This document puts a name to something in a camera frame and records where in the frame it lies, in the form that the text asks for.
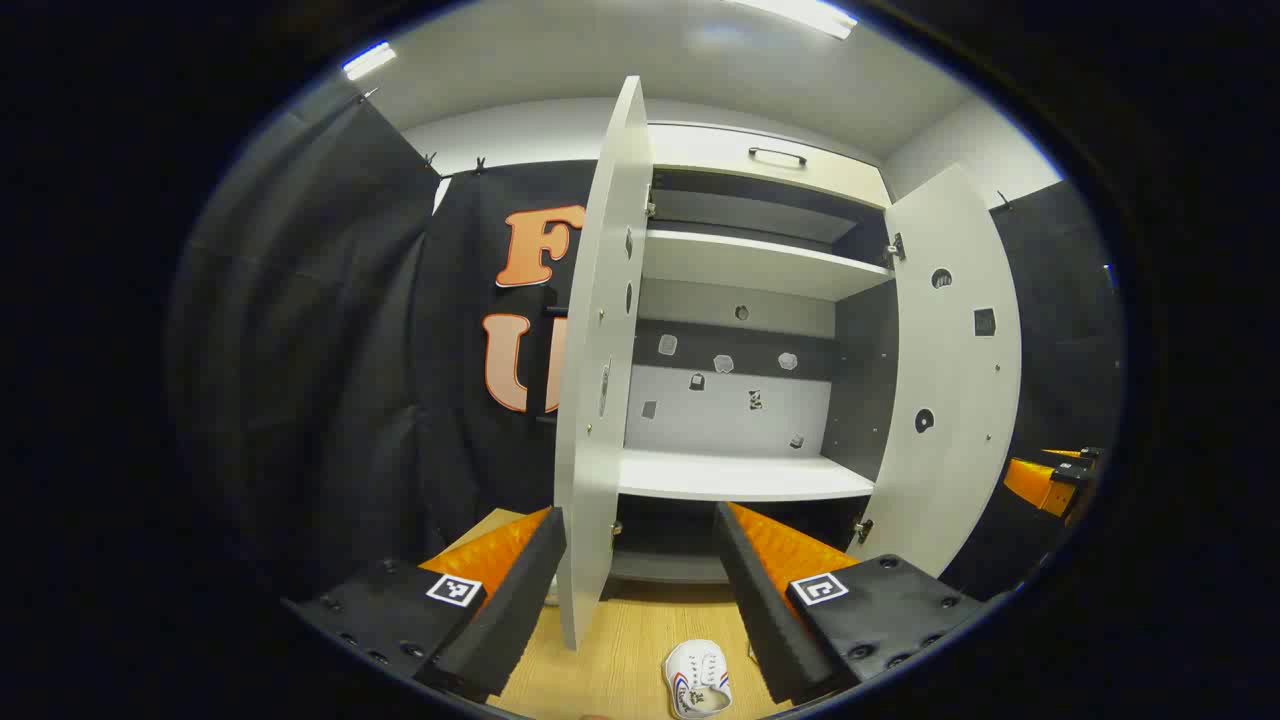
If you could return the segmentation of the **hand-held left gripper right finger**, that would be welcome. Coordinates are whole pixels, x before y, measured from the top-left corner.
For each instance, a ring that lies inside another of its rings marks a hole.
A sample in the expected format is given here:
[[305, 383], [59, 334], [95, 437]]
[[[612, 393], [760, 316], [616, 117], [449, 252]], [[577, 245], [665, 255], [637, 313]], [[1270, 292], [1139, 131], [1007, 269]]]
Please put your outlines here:
[[713, 543], [765, 688], [804, 705], [937, 650], [989, 605], [893, 553], [858, 560], [782, 521], [718, 502]]

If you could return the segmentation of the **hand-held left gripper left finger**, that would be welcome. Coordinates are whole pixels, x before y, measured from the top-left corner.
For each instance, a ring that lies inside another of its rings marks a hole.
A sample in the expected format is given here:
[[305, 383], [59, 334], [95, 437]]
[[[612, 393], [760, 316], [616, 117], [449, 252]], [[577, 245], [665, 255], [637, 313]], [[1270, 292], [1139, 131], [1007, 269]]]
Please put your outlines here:
[[424, 562], [378, 561], [287, 607], [384, 671], [471, 701], [499, 696], [566, 550], [547, 507]]

